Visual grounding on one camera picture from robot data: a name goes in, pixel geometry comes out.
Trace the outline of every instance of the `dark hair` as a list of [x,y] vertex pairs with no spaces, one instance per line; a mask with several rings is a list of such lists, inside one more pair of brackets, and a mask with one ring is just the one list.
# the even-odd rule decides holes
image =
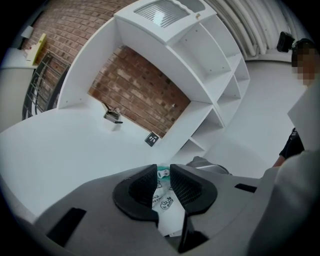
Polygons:
[[309,39],[303,38],[292,47],[291,65],[298,66],[298,55],[308,54],[309,49],[316,49],[316,45]]

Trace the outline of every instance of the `black camera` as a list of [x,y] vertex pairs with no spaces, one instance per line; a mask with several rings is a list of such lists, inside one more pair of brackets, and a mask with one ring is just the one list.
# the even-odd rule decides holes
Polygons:
[[289,52],[289,50],[291,50],[294,41],[295,39],[291,34],[287,32],[281,32],[276,49],[278,50],[278,52],[287,53]]

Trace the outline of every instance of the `black slot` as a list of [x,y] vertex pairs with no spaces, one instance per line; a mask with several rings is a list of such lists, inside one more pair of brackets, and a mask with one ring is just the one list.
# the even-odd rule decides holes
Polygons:
[[257,190],[256,186],[250,186],[250,185],[241,184],[241,183],[235,185],[235,188],[240,189],[240,190],[244,190],[244,191],[248,191],[251,193],[254,193]]
[[46,235],[64,247],[87,211],[71,208]]

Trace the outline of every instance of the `white floor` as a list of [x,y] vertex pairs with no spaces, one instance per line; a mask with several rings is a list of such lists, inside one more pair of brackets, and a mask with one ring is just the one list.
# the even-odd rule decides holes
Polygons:
[[260,178],[285,146],[294,125],[287,113],[305,91],[284,62],[247,62],[251,81],[218,142],[204,156],[236,176]]

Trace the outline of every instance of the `person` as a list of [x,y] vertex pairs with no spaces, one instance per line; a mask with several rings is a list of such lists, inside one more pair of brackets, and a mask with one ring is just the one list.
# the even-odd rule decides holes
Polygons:
[[[304,38],[295,44],[292,48],[291,65],[297,78],[302,80],[307,88],[320,78],[318,77],[320,74],[320,55],[311,40]],[[298,155],[304,150],[299,134],[296,128],[293,128],[273,167],[281,166],[286,159]]]

